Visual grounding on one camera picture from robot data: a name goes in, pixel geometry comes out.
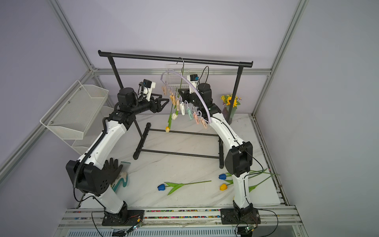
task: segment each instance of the metal hook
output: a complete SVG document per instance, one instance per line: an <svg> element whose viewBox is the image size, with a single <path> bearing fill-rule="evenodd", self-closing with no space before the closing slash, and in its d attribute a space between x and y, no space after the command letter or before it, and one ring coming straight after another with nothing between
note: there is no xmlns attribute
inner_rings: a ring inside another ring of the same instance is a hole
<svg viewBox="0 0 379 237"><path fill-rule="evenodd" d="M182 69L180 70L180 72L182 73L182 76L183 76L183 73L184 73L184 59L182 57L179 57L183 60L183 66L182 66Z"/></svg>

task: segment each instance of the green tulip stem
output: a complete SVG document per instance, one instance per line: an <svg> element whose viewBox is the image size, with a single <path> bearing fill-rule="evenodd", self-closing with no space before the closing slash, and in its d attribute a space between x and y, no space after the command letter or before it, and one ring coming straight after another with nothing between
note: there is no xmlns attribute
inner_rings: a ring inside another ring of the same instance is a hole
<svg viewBox="0 0 379 237"><path fill-rule="evenodd" d="M260 185L261 183L263 183L264 181L268 180L269 178L271 178L272 175L268 176L267 178L265 178L262 182L260 182L259 184L257 184L256 186Z"/></svg>
<svg viewBox="0 0 379 237"><path fill-rule="evenodd" d="M188 183L188 184L200 184L200 183L206 183L206 182L211 182L212 180L208 180L208 181L201 181L201 182L196 182L196 183Z"/></svg>

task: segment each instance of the marble surface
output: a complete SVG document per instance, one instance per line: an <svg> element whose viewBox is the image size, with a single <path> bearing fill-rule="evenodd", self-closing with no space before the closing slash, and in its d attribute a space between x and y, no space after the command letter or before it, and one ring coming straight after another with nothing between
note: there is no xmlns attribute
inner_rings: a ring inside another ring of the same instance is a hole
<svg viewBox="0 0 379 237"><path fill-rule="evenodd" d="M147 122L152 124L152 129L165 129L167 120L168 115L137 116L142 132ZM231 127L244 141L252 143L253 156L264 168L267 168L249 115L236 114ZM197 125L194 120L190 121L188 115L182 116L180 113L172 122L171 129L216 134L211 127L204 129L201 124ZM219 189L220 185L226 182L220 180L218 176L226 173L227 170L225 167L219 168L218 159L141 152L139 158L134 160L132 156L139 140L138 131L133 125L110 153L110 157L131 162L127 186L119 187L116 191L129 207L230 207L233 205L233 185L229 185L224 191ZM218 156L218 137L149 131L143 148ZM261 170L261 167L253 160L251 170ZM268 176L268 174L261 174L249 179L249 186L258 184ZM164 182L190 183L206 180L211 180L211 182L185 185L170 195L167 194L171 187L166 188L165 191L157 189L157 186ZM253 205L257 206L280 204L272 179L266 180L251 191L250 198ZM83 202L81 208L101 208L101 206L95 200L88 199Z"/></svg>

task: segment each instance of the black metal bar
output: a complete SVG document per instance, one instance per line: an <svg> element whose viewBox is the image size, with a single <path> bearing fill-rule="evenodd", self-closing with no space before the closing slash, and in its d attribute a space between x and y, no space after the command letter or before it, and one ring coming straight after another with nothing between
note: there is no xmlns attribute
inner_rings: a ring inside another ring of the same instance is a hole
<svg viewBox="0 0 379 237"><path fill-rule="evenodd" d="M133 159L135 159L135 160L138 159L138 157L139 157L139 154L141 152L141 148L143 147L143 144L146 141L146 137L147 137L147 134L149 133L150 127L151 127L151 123L148 122L146 124L145 131L143 132L143 136L142 136L141 140L139 141L136 152L133 154Z"/></svg>
<svg viewBox="0 0 379 237"><path fill-rule="evenodd" d="M187 156L196 156L196 157L205 157L205 158L220 159L220 157L213 156L213 155L198 155L198 154L188 154L188 153L179 153L179 152L171 152L171 151L156 151L156 150L147 150L147 149L140 149L139 151L146 151L146 152L153 152L153 153L163 153L163 154L170 154L170 155L187 155Z"/></svg>
<svg viewBox="0 0 379 237"><path fill-rule="evenodd" d="M220 169L224 167L224 147L222 145L221 137L218 137L218 154L220 159Z"/></svg>
<svg viewBox="0 0 379 237"><path fill-rule="evenodd" d="M112 66L114 75L116 76L116 79L117 79L117 82L119 83L120 89L123 89L124 86L122 85L122 81L121 81L120 75L118 74L118 71L117 71L117 68L116 68L116 64L114 63L114 60L113 60L112 56L108 56L108 60L109 60L109 63L111 64L111 66Z"/></svg>
<svg viewBox="0 0 379 237"><path fill-rule="evenodd" d="M138 54L126 54L126 53L111 53L98 51L101 57L115 57L115 58L135 58L135 59L146 59L146 60L158 60L158 61L171 61L185 63L200 63L200 64L215 64L223 66L237 66L237 67L252 67L253 62L232 62L232 61L218 61L218 60L204 60L204 59L193 59L193 58L175 58L175 57L160 57L160 56L149 56L149 55L138 55Z"/></svg>
<svg viewBox="0 0 379 237"><path fill-rule="evenodd" d="M156 132L166 132L166 130L163 129L149 129L150 131L156 131ZM184 133L184 134L193 134L193 135L203 135L203 136L213 136L218 137L217 134L208 134L208 133L198 133L198 132L181 132L181 131L170 131L170 133Z"/></svg>
<svg viewBox="0 0 379 237"><path fill-rule="evenodd" d="M143 136L142 136L142 132L141 132L141 129L139 129L139 126L138 126L138 123L137 123L136 120L134 120L134 124L136 125L136 128L137 128L137 130L138 130L139 135L141 136L141 138L143 138Z"/></svg>
<svg viewBox="0 0 379 237"><path fill-rule="evenodd" d="M229 106L228 116L226 116L226 121L228 122L228 124L230 124L230 115L232 114L232 109L233 109L233 104L234 104L234 98L236 97L236 94L237 94L237 89L238 89L238 85L240 83L242 71L243 71L243 67L239 66L238 70L237 70L236 82L235 82L234 88L233 88L233 95L232 95L232 98L230 100L230 106Z"/></svg>

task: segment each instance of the wire basket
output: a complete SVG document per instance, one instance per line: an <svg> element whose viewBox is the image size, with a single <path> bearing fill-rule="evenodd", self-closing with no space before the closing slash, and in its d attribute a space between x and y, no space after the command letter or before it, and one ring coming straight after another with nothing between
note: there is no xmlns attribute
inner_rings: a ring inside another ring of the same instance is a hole
<svg viewBox="0 0 379 237"><path fill-rule="evenodd" d="M185 64L183 76L187 78L188 75L197 74L198 77L200 78L201 73L203 72L203 69L206 66L207 65L204 65L204 64ZM182 74L182 70L181 70L182 65L180 63L178 63L178 64L167 64L167 69ZM169 86L171 86L173 89L180 87L180 83L182 82L182 78L180 76L175 75L173 73L166 73L165 75L166 75L165 79L166 79ZM208 70L205 69L203 76L201 77L201 82L205 82L207 75L208 75ZM186 82L182 82L181 88L188 89L189 87L190 86Z"/></svg>
<svg viewBox="0 0 379 237"><path fill-rule="evenodd" d="M113 112L113 108L103 106L95 117L91 127L88 129L83 139L77 139L71 146L77 153L83 155L103 130L103 118L108 117Z"/></svg>
<svg viewBox="0 0 379 237"><path fill-rule="evenodd" d="M40 120L62 140L83 139L108 97L108 90L98 86L82 85L79 81L73 86L76 90L58 112L46 119L54 105Z"/></svg>

